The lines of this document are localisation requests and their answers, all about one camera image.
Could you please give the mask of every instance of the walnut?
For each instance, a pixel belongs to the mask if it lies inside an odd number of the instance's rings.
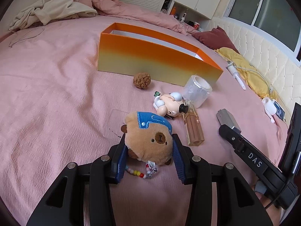
[[[151,83],[151,76],[147,73],[138,73],[133,78],[133,84],[137,88],[146,89]]]

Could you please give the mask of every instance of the open box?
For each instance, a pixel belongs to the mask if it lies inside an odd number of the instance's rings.
[[[185,86],[192,75],[214,84],[223,70],[198,47],[143,27],[113,23],[100,34],[99,71]]]

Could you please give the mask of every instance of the yellow pillow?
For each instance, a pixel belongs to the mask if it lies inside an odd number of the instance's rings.
[[[243,56],[236,53],[233,49],[222,47],[217,49],[216,52],[221,56],[233,61],[235,66],[241,67],[244,69],[254,70],[259,72],[255,67],[253,67],[249,61],[247,61]],[[269,87],[265,80],[257,73],[244,70],[240,68],[236,68],[239,72],[240,76],[246,81],[246,84],[261,98],[269,97],[270,99],[278,100],[278,95],[275,90],[271,94],[269,94]]]

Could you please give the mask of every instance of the tufted wall panel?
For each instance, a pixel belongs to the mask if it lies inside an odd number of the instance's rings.
[[[205,31],[223,28],[240,54],[272,84],[292,114],[295,102],[301,104],[301,68],[275,45],[247,28],[213,17]]]

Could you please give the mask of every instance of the white blanket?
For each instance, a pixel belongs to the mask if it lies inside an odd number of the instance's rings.
[[[76,14],[79,17],[94,17],[97,11],[74,0],[39,0],[21,10],[11,22],[9,29],[25,29],[33,23],[41,21],[43,25],[53,19],[62,19]]]

